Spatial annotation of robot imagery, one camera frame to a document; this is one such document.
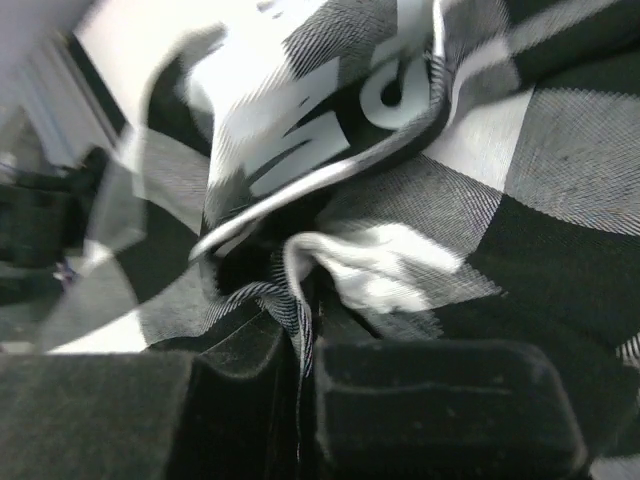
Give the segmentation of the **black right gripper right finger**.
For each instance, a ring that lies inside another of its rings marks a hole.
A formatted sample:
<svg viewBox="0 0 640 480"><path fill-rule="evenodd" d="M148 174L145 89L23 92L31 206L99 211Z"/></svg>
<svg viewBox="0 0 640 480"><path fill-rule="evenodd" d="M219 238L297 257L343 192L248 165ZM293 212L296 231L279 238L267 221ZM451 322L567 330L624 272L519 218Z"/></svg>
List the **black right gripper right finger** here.
<svg viewBox="0 0 640 480"><path fill-rule="evenodd" d="M386 338L319 308L315 443L324 479L572 479L588 449L563 325L503 298L444 309L445 335Z"/></svg>

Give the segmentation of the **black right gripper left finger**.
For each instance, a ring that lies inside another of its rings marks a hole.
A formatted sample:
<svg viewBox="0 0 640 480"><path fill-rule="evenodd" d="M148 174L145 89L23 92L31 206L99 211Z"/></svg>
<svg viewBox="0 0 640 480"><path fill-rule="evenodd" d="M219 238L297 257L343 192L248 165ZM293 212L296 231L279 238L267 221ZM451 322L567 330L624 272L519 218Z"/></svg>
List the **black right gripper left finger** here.
<svg viewBox="0 0 640 480"><path fill-rule="evenodd" d="M125 316L1 358L5 479L291 479L295 372L265 312L146 347Z"/></svg>

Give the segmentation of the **black white checkered shirt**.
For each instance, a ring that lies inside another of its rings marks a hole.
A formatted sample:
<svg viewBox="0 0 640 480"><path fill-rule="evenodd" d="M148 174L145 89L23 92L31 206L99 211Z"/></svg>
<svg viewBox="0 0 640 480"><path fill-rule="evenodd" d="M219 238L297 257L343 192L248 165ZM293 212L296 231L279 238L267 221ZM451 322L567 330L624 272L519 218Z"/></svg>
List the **black white checkered shirt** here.
<svg viewBox="0 0 640 480"><path fill-rule="evenodd" d="M385 338L533 343L562 373L591 479L639 475L639 5L312 1L262 35L185 39L129 132L89 274L44 352L134 352L239 314L309 346L342 317ZM241 258L168 268L142 200L186 191L211 230L314 167L374 170L267 217Z"/></svg>

